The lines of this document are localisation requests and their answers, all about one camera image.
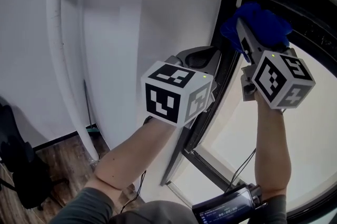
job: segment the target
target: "forearm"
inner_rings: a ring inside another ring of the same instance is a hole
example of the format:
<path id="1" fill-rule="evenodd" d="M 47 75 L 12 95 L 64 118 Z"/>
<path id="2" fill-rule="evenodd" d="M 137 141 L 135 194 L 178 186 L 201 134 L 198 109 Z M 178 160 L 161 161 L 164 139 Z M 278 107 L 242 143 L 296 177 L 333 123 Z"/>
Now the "forearm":
<path id="1" fill-rule="evenodd" d="M 285 194 L 291 175 L 283 115 L 270 109 L 262 96 L 257 97 L 258 124 L 255 179 L 263 199 Z"/>
<path id="2" fill-rule="evenodd" d="M 106 154 L 95 175 L 116 189 L 132 184 L 165 146 L 175 127 L 153 118 Z"/>

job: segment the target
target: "black chair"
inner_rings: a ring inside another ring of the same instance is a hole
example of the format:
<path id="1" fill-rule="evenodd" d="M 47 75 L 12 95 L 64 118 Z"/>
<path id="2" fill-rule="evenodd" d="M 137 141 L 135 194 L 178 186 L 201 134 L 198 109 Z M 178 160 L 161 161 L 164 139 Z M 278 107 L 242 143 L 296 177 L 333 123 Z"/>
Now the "black chair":
<path id="1" fill-rule="evenodd" d="M 22 205 L 31 209 L 42 209 L 42 202 L 50 197 L 62 205 L 51 195 L 53 187 L 62 182 L 68 184 L 65 178 L 52 182 L 49 177 L 49 166 L 34 152 L 28 142 L 22 139 L 9 105 L 0 105 L 0 157 L 7 169 L 12 172 L 14 187 L 0 179 L 1 185 L 15 190 Z"/>

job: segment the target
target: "black window frame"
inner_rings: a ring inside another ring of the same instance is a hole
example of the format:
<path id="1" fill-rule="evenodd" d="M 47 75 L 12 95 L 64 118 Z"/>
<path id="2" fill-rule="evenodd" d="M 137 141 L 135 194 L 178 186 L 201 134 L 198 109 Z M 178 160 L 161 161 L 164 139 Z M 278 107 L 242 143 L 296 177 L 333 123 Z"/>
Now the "black window frame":
<path id="1" fill-rule="evenodd" d="M 220 175 L 194 148 L 203 136 L 218 109 L 233 76 L 240 55 L 220 33 L 223 22 L 236 10 L 237 0 L 221 0 L 211 46 L 222 52 L 216 75 L 218 87 L 214 92 L 215 102 L 206 112 L 200 114 L 193 126 L 183 128 L 170 163 L 161 184 L 170 182 L 183 157 L 204 173 L 219 188 L 225 190 L 229 181 Z M 258 2 L 263 9 L 269 9 L 289 21 L 293 32 L 288 35 L 291 43 L 298 46 L 337 78 L 337 6 L 329 0 L 242 0 L 242 3 Z M 288 223 L 310 223 L 337 207 L 337 185 L 309 204 L 288 213 Z"/>

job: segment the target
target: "cube with fiducial markers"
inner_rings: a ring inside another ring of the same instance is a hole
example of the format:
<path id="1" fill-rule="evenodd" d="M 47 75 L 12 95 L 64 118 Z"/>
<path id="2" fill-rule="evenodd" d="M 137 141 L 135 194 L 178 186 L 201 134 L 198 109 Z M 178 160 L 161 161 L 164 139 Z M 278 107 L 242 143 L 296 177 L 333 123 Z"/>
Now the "cube with fiducial markers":
<path id="1" fill-rule="evenodd" d="M 156 62 L 141 78 L 143 105 L 149 115 L 182 127 L 205 110 L 212 81 L 212 75 Z"/>
<path id="2" fill-rule="evenodd" d="M 297 108 L 316 84 L 304 60 L 267 50 L 252 82 L 272 109 Z"/>

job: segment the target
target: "wooden floor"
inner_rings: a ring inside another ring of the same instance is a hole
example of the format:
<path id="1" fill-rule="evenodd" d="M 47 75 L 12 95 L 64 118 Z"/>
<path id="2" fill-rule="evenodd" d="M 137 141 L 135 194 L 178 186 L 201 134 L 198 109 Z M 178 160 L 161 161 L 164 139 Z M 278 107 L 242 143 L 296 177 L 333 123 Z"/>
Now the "wooden floor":
<path id="1" fill-rule="evenodd" d="M 100 135 L 92 138 L 100 157 L 108 152 L 108 147 Z M 84 149 L 79 136 L 72 137 L 56 145 L 44 148 L 37 152 L 38 156 L 50 166 L 51 179 L 67 178 L 69 185 L 55 186 L 53 195 L 61 204 L 67 204 L 83 188 L 90 175 L 93 173 L 97 162 L 90 158 Z M 0 167 L 0 177 L 11 183 L 4 169 Z M 125 189 L 117 204 L 114 215 L 121 211 L 122 206 L 135 197 L 133 185 Z M 144 202 L 138 198 L 136 202 L 129 204 L 124 210 L 138 207 Z M 48 223 L 60 210 L 60 206 L 47 198 L 42 204 L 43 211 L 36 208 L 27 210 L 21 205 L 16 192 L 5 187 L 0 191 L 0 224 L 42 224 Z"/>

